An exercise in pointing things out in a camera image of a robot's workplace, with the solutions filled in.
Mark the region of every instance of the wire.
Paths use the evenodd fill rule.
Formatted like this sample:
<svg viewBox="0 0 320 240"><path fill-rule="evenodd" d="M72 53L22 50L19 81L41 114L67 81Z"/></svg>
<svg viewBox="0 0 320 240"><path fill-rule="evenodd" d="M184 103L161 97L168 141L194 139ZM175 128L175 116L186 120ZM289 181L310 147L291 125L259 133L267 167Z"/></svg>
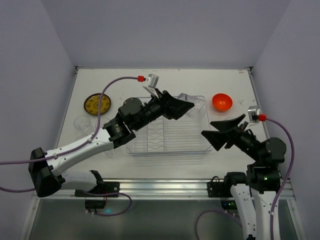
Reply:
<svg viewBox="0 0 320 240"><path fill-rule="evenodd" d="M195 224L194 224L194 231L195 231L195 236L196 236L197 240L200 240L199 234L198 234L198 223L199 223L201 216L206 213L217 213L217 214L227 215L229 218L231 218L233 221L235 221L242 228L241 222L237 218L235 218L232 214L225 212L224 210L220 210L220 209L206 210L206 211L201 212L198 215L198 217L196 218Z"/></svg>
<svg viewBox="0 0 320 240"><path fill-rule="evenodd" d="M218 182L220 182L220 178L218 176L214 176L212 179L211 179L211 182L213 183L215 179L218 179Z"/></svg>
<svg viewBox="0 0 320 240"><path fill-rule="evenodd" d="M105 91L112 85L114 84L115 82L118 82L120 80L124 80L124 79L133 79L133 80L137 80L138 77L135 77L135 76L122 76L122 77L119 77L115 80L112 80L111 82L109 82L105 88L102 90L101 92L101 95L100 95L100 98L99 98L99 103L98 103L98 115L97 115L97 118L98 118L98 122L97 122L97 126L96 126L96 129L94 131L94 133L92 134L91 138L93 139L94 137L96 137L96 135L98 134L98 131L99 131L99 128L100 128L100 119L101 119L101 102L102 102L102 98L103 98L103 95L105 93ZM66 154L70 154L76 150L79 150L81 149L82 147L84 147L85 145L87 145L89 143L88 140L86 140L84 143L80 144L79 146L76 146L68 151L63 151L63 152L60 152L58 153L56 156L57 157L60 157L60 156L63 156L63 155L66 155ZM41 162L41 161L47 161L47 160L50 160L50 159L53 159L54 156L47 156L47 157L42 157L42 158L39 158L39 159L33 159L33 160L19 160L19 161L2 161L0 162L0 165L15 165L15 164L30 164L30 163L37 163L37 162ZM0 191L4 191L4 192L8 192L8 193L26 193L26 192L31 192L31 191L34 191L35 188L30 188L30 189L23 189L23 190L13 190L13 189L9 189L9 188L4 188L4 187L0 187Z"/></svg>
<svg viewBox="0 0 320 240"><path fill-rule="evenodd" d="M88 194L90 196L93 196L93 197L108 197L108 196L114 196L114 195L122 195L122 196L125 196L129 199L129 204L128 206L120 211L120 212L117 212L117 213L113 213L113 214L103 214L103 213L98 213L98 212L92 212L90 211L90 209L88 210L89 213L93 214L93 215L97 215L97 216L101 216L101 217L115 217L115 216L119 216L121 214L124 214L126 211L129 210L129 208L131 207L132 205L132 199L129 195L125 194L125 193L122 193L122 192L112 192L112 193L104 193L104 194L95 194L95 193L90 193L90 192L86 192L86 191L81 191L85 194Z"/></svg>
<svg viewBox="0 0 320 240"><path fill-rule="evenodd" d="M254 132L253 132L250 128L247 130L247 132L248 132L251 136L255 136Z"/></svg>
<svg viewBox="0 0 320 240"><path fill-rule="evenodd" d="M274 200L272 202L272 205L271 205L271 213L272 213L275 211L277 200L278 200L281 192L283 191L283 189L286 185L286 182L290 176L291 170L293 168L294 161L295 161L295 146L294 146L294 141L293 141L292 136L290 135L289 131L286 129L286 127L284 125L282 125L280 122L273 120L273 119L270 119L268 117L266 120L277 124L280 128L282 128L285 131L286 135L289 138L289 142L290 142L290 146L291 146L291 160L290 160L289 168L284 176L284 179L283 179L283 182L279 188L279 191L275 195ZM271 240L274 240L274 216L272 214L270 215L270 236L271 236Z"/></svg>

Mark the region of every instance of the small white bracket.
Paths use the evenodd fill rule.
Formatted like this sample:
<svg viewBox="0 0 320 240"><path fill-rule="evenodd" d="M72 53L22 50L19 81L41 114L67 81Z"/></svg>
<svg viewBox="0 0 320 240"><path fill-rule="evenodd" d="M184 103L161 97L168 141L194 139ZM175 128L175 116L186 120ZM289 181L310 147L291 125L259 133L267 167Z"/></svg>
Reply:
<svg viewBox="0 0 320 240"><path fill-rule="evenodd" d="M258 106L250 106L248 108L248 116L249 116L249 120L250 123L258 123L258 119L253 119L253 115L259 116L261 113L261 110Z"/></svg>
<svg viewBox="0 0 320 240"><path fill-rule="evenodd" d="M149 74L143 82L143 88L147 90L152 96L155 96L157 98L159 98L159 96L155 88L157 86L158 80L159 80L159 76L154 74Z"/></svg>

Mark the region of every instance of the black clamp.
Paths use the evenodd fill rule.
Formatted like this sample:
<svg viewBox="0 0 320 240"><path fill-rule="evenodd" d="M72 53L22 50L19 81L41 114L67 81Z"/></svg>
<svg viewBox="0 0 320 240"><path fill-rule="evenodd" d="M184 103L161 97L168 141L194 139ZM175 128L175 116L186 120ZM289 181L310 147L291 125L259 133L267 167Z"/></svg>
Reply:
<svg viewBox="0 0 320 240"><path fill-rule="evenodd" d="M250 234L246 240L256 240L256 238Z"/></svg>
<svg viewBox="0 0 320 240"><path fill-rule="evenodd" d="M120 190L120 182L118 181L104 181L103 182L103 187L101 185L97 185L94 189L89 191L91 194L114 194L114 193L119 193ZM74 193L75 197L79 198L94 198L94 196L89 195L81 190L75 190ZM117 198L119 195L115 194L112 196L108 196L108 198Z"/></svg>
<svg viewBox="0 0 320 240"><path fill-rule="evenodd" d="M97 209L104 209L107 204L107 198L104 200L85 200L84 208L87 210L94 209L95 213L97 213Z"/></svg>
<svg viewBox="0 0 320 240"><path fill-rule="evenodd" d="M47 153L41 147L31 152L30 160L45 158ZM29 163L29 173L40 198L50 196L61 189L62 184L66 181L61 175L55 176L52 173L52 165L47 161L37 161Z"/></svg>
<svg viewBox="0 0 320 240"><path fill-rule="evenodd" d="M224 181L220 181L218 176L214 176L206 183L206 190L209 198L232 198L230 190L227 190Z"/></svg>

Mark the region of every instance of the yellow plate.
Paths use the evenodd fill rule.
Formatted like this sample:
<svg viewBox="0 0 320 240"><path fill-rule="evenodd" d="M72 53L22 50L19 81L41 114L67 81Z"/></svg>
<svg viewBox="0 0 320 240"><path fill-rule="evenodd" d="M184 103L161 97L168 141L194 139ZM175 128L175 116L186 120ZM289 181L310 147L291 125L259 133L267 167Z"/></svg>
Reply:
<svg viewBox="0 0 320 240"><path fill-rule="evenodd" d="M98 115L98 104L100 99L101 93L92 94L88 96L87 99L84 101L83 107L84 110L91 115L97 116ZM110 97L103 94L102 101L101 101L101 108L100 113L105 114L111 107L111 100Z"/></svg>

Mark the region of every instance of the clear glass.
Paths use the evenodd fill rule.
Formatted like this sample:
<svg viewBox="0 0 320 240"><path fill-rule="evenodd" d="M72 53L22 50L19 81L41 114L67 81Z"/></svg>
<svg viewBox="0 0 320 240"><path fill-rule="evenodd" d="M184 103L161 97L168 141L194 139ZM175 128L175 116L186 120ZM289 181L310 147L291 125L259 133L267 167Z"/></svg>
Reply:
<svg viewBox="0 0 320 240"><path fill-rule="evenodd" d="M199 98L197 96L190 96L185 93L181 93L176 97L177 99L190 102L194 104L194 107L191 108L185 115L192 119L202 119L207 113L207 102L205 99Z"/></svg>
<svg viewBox="0 0 320 240"><path fill-rule="evenodd" d="M74 120L73 125L75 129L78 130L78 132L82 135L89 135L94 131L91 125L91 119L86 115L78 116Z"/></svg>
<svg viewBox="0 0 320 240"><path fill-rule="evenodd" d="M84 202L77 197L69 200L42 198L29 240L194 240L194 224L199 213L221 209L220 200L215 199L135 199L125 214L114 218L92 217L85 214ZM105 209L97 211L114 214L127 204L127 200L110 197ZM279 201L278 210L281 240L298 240L286 200ZM203 240L243 239L242 229L230 217L212 212L201 217L198 233Z"/></svg>

